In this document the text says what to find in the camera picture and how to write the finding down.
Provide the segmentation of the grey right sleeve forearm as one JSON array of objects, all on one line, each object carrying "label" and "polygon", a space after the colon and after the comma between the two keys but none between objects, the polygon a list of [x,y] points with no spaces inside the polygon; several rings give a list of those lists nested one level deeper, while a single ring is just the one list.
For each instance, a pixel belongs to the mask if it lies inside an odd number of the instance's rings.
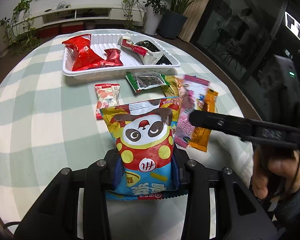
[{"label": "grey right sleeve forearm", "polygon": [[[260,200],[265,200],[268,195],[268,178],[260,165],[254,165],[251,178],[251,190]],[[300,168],[294,183],[293,193],[284,197],[274,210],[279,228],[283,230],[280,239],[300,239]]]}]

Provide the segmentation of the right hand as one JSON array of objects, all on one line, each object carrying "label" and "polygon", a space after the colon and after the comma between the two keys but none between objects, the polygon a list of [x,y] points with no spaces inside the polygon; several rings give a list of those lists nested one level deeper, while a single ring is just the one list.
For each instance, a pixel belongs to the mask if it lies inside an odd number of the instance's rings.
[{"label": "right hand", "polygon": [[287,193],[296,193],[300,189],[300,152],[294,151],[294,157],[289,159],[268,159],[267,168],[262,167],[261,148],[258,146],[254,152],[253,176],[251,179],[253,193],[264,200],[268,195],[269,177],[267,171],[285,178],[285,190]]}]

